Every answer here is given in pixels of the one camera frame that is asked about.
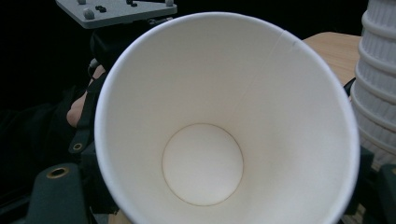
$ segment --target hand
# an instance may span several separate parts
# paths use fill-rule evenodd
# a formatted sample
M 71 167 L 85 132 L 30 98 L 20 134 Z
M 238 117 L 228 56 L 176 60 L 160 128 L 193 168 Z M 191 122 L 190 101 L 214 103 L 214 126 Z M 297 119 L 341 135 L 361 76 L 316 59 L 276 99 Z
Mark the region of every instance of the hand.
M 93 73 L 94 78 L 99 78 L 105 72 L 105 68 L 102 65 L 99 65 L 95 72 Z M 67 122 L 70 126 L 77 128 L 77 123 L 81 118 L 82 108 L 84 107 L 85 97 L 87 96 L 87 92 L 85 91 L 84 94 L 79 97 L 71 106 L 70 110 L 67 112 Z

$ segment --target table surface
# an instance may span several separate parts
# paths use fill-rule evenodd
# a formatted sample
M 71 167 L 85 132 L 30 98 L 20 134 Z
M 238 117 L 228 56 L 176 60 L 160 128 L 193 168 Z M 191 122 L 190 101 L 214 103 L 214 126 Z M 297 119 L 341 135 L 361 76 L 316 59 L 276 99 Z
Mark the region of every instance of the table surface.
M 342 85 L 355 76 L 355 65 L 360 57 L 358 52 L 360 36 L 332 32 L 313 35 L 304 40 L 337 75 Z M 109 215 L 108 224 L 130 224 L 119 211 L 116 216 Z

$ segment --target white cup stack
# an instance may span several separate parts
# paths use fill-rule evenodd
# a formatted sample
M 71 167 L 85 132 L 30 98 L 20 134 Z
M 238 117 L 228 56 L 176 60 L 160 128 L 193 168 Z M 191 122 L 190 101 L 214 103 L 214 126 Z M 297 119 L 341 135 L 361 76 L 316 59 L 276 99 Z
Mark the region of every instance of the white cup stack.
M 373 168 L 396 163 L 396 0 L 370 0 L 361 22 L 351 102 Z

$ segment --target dark fabric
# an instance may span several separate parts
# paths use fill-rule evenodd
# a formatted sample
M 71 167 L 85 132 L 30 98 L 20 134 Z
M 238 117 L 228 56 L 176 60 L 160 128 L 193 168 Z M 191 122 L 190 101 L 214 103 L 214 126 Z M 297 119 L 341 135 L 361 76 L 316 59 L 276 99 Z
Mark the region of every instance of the dark fabric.
M 68 147 L 75 129 L 66 114 L 80 95 L 72 88 L 59 103 L 0 111 L 0 196 L 33 186 L 37 174 L 52 165 L 74 161 Z

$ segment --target black background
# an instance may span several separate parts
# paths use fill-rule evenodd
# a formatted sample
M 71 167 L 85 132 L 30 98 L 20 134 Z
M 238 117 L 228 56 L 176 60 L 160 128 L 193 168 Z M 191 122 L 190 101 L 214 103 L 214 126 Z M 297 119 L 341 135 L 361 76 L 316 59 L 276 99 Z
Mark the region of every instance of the black background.
M 321 32 L 360 35 L 367 3 L 175 0 L 178 13 L 172 17 L 203 11 L 237 12 L 269 21 L 305 39 Z M 63 90 L 88 83 L 92 30 L 82 28 L 55 0 L 2 2 L 0 16 L 1 108 L 24 109 L 56 102 Z

